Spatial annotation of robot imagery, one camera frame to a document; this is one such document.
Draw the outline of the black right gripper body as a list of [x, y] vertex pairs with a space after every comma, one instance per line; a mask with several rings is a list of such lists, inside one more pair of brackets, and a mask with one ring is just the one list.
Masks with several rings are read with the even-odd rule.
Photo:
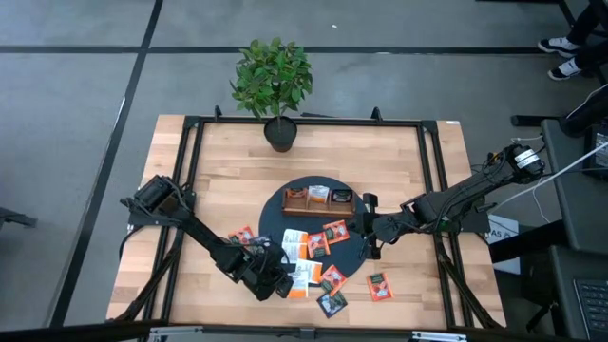
[[371, 193], [363, 194], [363, 203], [363, 257], [380, 259], [386, 243], [394, 244], [400, 236], [413, 232], [413, 212], [402, 204], [396, 213], [379, 214], [378, 197]]

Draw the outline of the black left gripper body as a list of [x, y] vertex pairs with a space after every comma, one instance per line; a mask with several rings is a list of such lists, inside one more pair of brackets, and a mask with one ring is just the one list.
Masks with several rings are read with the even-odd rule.
[[233, 282], [241, 282], [259, 301], [278, 295], [278, 281], [285, 276], [281, 262], [285, 252], [279, 244], [272, 241], [268, 247], [250, 247], [228, 239], [223, 242], [226, 259], [222, 261], [222, 271]]

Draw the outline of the wooden three-compartment tray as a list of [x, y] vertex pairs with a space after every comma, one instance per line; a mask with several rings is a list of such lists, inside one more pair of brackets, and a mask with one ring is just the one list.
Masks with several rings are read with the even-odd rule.
[[353, 192], [351, 202], [336, 203], [331, 200], [331, 193], [334, 189], [330, 188], [327, 202], [317, 203], [310, 201], [308, 196], [302, 199], [288, 199], [286, 189], [282, 190], [281, 202], [282, 213], [285, 215], [348, 219], [355, 214], [356, 199]]

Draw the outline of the round dark woven placemat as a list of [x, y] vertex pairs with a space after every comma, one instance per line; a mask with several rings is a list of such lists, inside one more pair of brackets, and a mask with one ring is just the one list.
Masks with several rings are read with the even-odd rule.
[[[281, 185], [267, 200], [260, 214], [258, 223], [258, 234], [269, 237], [273, 242], [281, 244], [284, 231], [294, 229], [307, 233], [321, 233], [324, 224], [336, 221], [336, 218], [288, 216], [282, 213], [282, 191], [284, 188], [303, 188], [309, 185], [324, 185], [330, 189], [351, 188], [339, 180], [322, 177], [308, 176], [291, 180]], [[337, 242], [330, 246], [331, 253], [328, 256], [315, 258], [314, 261], [323, 263], [323, 271], [332, 264], [346, 277], [352, 276], [365, 259], [360, 256], [364, 239], [359, 233], [349, 231], [350, 238]]]

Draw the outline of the white paper sheet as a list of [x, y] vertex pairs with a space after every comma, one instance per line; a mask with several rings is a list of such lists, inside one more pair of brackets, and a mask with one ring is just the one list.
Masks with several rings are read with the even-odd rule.
[[[519, 223], [516, 220], [489, 215], [488, 223], [490, 231], [484, 234], [488, 244], [493, 244], [507, 238], [513, 238], [519, 234]], [[519, 276], [521, 274], [520, 258], [515, 257], [501, 262], [493, 262], [493, 268], [495, 271]]]

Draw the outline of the black desk beam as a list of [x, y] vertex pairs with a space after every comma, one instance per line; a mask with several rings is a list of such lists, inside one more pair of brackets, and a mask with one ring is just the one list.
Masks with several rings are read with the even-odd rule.
[[489, 252], [492, 261], [496, 263], [540, 252], [552, 245], [568, 246], [562, 219], [492, 243], [489, 245]]

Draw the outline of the green potted plant black pot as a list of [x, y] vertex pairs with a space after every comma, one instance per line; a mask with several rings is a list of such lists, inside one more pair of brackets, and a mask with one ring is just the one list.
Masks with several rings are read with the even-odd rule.
[[289, 151], [298, 127], [288, 111], [297, 112], [313, 93], [312, 65], [303, 47], [279, 37], [266, 44], [253, 40], [240, 51], [236, 79], [230, 83], [237, 109], [264, 122], [263, 135], [279, 153]]

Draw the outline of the dark grey desk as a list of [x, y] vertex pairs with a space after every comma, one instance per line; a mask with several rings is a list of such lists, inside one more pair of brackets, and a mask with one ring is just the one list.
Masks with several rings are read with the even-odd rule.
[[[585, 155], [584, 138], [570, 138], [557, 120], [541, 123], [553, 172]], [[570, 246], [579, 251], [608, 255], [608, 181], [581, 172], [583, 161], [553, 179], [561, 218]]]
[[549, 255], [565, 334], [591, 342], [584, 328], [574, 280], [608, 280], [608, 256], [577, 252], [560, 246], [550, 247]]

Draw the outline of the black device with label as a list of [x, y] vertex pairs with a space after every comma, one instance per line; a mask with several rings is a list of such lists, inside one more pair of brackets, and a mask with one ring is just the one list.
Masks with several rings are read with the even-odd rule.
[[[584, 152], [588, 153], [608, 143], [608, 121], [592, 125], [584, 137]], [[601, 181], [608, 181], [608, 146], [583, 161], [583, 173]]]

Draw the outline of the black keyboard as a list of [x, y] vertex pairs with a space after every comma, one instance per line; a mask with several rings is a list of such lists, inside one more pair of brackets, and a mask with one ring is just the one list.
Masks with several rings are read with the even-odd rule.
[[574, 286], [588, 339], [608, 342], [608, 280], [575, 279]]

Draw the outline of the black chair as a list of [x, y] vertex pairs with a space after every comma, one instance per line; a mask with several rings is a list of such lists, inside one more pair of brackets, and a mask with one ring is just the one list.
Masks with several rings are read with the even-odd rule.
[[608, 118], [608, 84], [588, 94], [587, 98], [569, 113], [561, 116], [514, 115], [513, 126], [540, 127], [543, 121], [555, 121], [560, 130], [569, 137], [582, 136], [592, 125]]

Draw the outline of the person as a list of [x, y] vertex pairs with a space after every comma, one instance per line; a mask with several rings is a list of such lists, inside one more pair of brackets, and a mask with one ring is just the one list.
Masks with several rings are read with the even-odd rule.
[[587, 44], [588, 37], [600, 22], [599, 11], [593, 5], [588, 5], [580, 13], [567, 35], [542, 39], [537, 43], [541, 51], [557, 53], [566, 59], [547, 72], [550, 79], [565, 81], [600, 62], [608, 62], [608, 38], [592, 46]]

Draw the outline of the black furniture leg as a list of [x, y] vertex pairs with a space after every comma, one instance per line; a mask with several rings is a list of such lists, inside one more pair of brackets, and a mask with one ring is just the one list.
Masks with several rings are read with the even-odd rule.
[[0, 230], [5, 223], [16, 223], [27, 228], [35, 228], [38, 219], [0, 207]]

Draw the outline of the silver metal bracket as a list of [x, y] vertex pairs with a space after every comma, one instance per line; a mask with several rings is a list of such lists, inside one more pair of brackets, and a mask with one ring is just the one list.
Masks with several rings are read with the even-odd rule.
[[202, 326], [156, 327], [149, 331], [146, 342], [166, 342], [171, 336], [203, 333]]
[[411, 340], [416, 342], [468, 342], [465, 334], [423, 331], [414, 331], [411, 334]]

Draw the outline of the black aluminium rig frame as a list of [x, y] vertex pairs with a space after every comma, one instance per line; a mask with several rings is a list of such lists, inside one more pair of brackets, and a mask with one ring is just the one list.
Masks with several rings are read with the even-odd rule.
[[[442, 188], [446, 185], [446, 173], [439, 143], [439, 133], [437, 124], [434, 121], [399, 121], [388, 120], [377, 123], [372, 119], [338, 119], [330, 117], [322, 117], [310, 113], [304, 113], [306, 116], [291, 118], [297, 125], [332, 125], [332, 126], [379, 126], [379, 127], [412, 127], [417, 129], [419, 140], [419, 149], [421, 153], [421, 164], [423, 173], [425, 174], [427, 190], [430, 191], [430, 175], [427, 145], [424, 138], [423, 128], [429, 130], [432, 138], [435, 160], [437, 164], [437, 172], [442, 184]], [[214, 116], [186, 116], [184, 117], [183, 129], [187, 130], [187, 124], [197, 123], [199, 125], [196, 140], [202, 138], [203, 126], [207, 123], [211, 124], [262, 124], [253, 117], [224, 117], [222, 116], [219, 123], [214, 122]], [[319, 336], [329, 335], [374, 335], [384, 336], [386, 338], [405, 338], [408, 342], [411, 340], [411, 334], [414, 330], [408, 329], [350, 329], [350, 328], [315, 328], [315, 327], [288, 327], [288, 326], [239, 326], [239, 325], [193, 325], [187, 323], [172, 324], [167, 319], [148, 319], [134, 320], [135, 314], [142, 308], [143, 302], [151, 295], [151, 291], [158, 287], [158, 283], [166, 273], [166, 270], [175, 264], [176, 257], [179, 256], [180, 247], [177, 250], [172, 247], [169, 256], [163, 261], [159, 270], [155, 271], [152, 278], [146, 283], [142, 299], [137, 299], [132, 312], [127, 310], [125, 318], [110, 319], [104, 323], [89, 324], [80, 326], [52, 326], [50, 328], [21, 330], [21, 331], [6, 331], [0, 332], [0, 342], [119, 342], [131, 339], [148, 337], [149, 331], [156, 327], [168, 326], [202, 326], [203, 333], [211, 334], [253, 334], [253, 335], [274, 335], [277, 337], [291, 336], [302, 339], [314, 340]], [[457, 333], [465, 334], [468, 342], [587, 342], [567, 337], [556, 337], [549, 335], [533, 335], [510, 332], [502, 327], [496, 321], [493, 321], [489, 313], [481, 306], [477, 298], [474, 297], [472, 291], [465, 284], [463, 272], [458, 271], [458, 267], [448, 260], [444, 251], [436, 252], [437, 262], [439, 265], [440, 274], [448, 273], [452, 281], [457, 285], [460, 295], [464, 298], [463, 308], [469, 307], [483, 328], [474, 328], [468, 326], [458, 326], [449, 323], [449, 319], [453, 318], [453, 312], [446, 309], [448, 322], [445, 330], [429, 330], [422, 329], [423, 332], [438, 332], [438, 333]]]

